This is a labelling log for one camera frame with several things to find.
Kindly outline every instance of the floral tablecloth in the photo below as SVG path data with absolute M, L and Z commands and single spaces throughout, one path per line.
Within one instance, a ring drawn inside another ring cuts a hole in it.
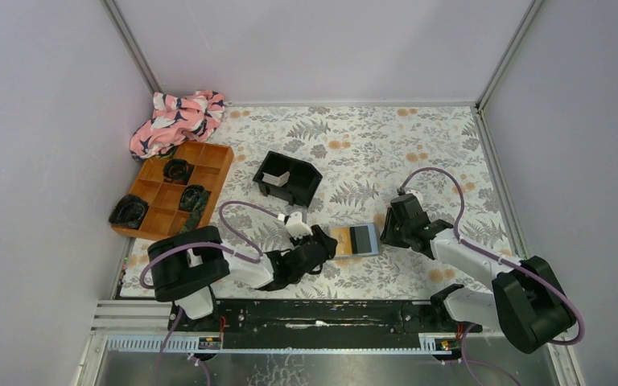
M 509 254 L 498 197 L 487 170 L 468 107 L 278 107 L 229 108 L 212 143 L 231 146 L 233 164 L 218 203 L 249 201 L 274 212 L 289 212 L 285 201 L 264 197 L 252 177 L 269 150 L 311 162 L 323 181 L 309 207 L 309 223 L 326 226 L 374 222 L 382 227 L 387 203 L 407 175 L 423 166 L 439 166 L 459 179 L 467 209 L 461 230 L 471 238 Z M 443 175 L 416 177 L 410 187 L 425 197 L 431 219 L 453 222 L 459 196 Z M 267 215 L 234 206 L 226 211 L 235 228 L 262 249 L 290 246 L 284 227 Z M 215 211 L 211 224 L 218 225 Z M 219 227 L 234 245 L 241 240 Z M 138 284 L 148 262 L 151 241 L 136 240 L 126 262 L 120 296 L 151 298 Z M 330 261 L 318 276 L 276 292 L 255 291 L 235 281 L 218 281 L 218 298 L 427 299 L 452 283 L 484 287 L 470 277 L 422 254 L 385 246 L 377 257 Z

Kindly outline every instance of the crumpled cloth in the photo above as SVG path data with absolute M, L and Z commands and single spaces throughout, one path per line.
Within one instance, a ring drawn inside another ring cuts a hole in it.
M 203 142 L 224 116 L 224 94 L 209 90 L 183 98 L 156 92 L 153 105 L 153 118 L 131 137 L 129 150 L 134 159 L 167 154 L 186 141 Z

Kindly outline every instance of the table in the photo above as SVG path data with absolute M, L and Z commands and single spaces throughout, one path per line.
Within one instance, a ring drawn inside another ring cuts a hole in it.
M 461 232 L 496 251 L 510 254 L 498 196 L 493 189 L 468 107 L 256 107 L 228 108 L 210 142 L 235 154 L 218 203 L 248 201 L 274 212 L 292 207 L 264 197 L 252 177 L 269 150 L 311 162 L 323 181 L 309 207 L 309 223 L 322 226 L 385 222 L 387 203 L 406 176 L 424 166 L 451 172 L 462 184 L 467 206 Z M 431 220 L 453 222 L 459 196 L 443 175 L 425 173 L 410 187 L 425 197 Z M 284 227 L 247 207 L 230 207 L 226 218 L 262 249 L 290 246 Z M 218 213 L 212 225 L 219 225 Z M 223 226 L 222 237 L 244 243 Z M 119 295 L 152 298 L 138 284 L 148 263 L 149 240 L 137 239 L 126 262 Z M 297 285 L 275 292 L 255 291 L 221 280 L 212 285 L 218 298 L 428 299 L 453 283 L 473 290 L 484 287 L 459 270 L 420 253 L 385 246 L 377 257 L 329 261 L 318 276 L 305 275 Z

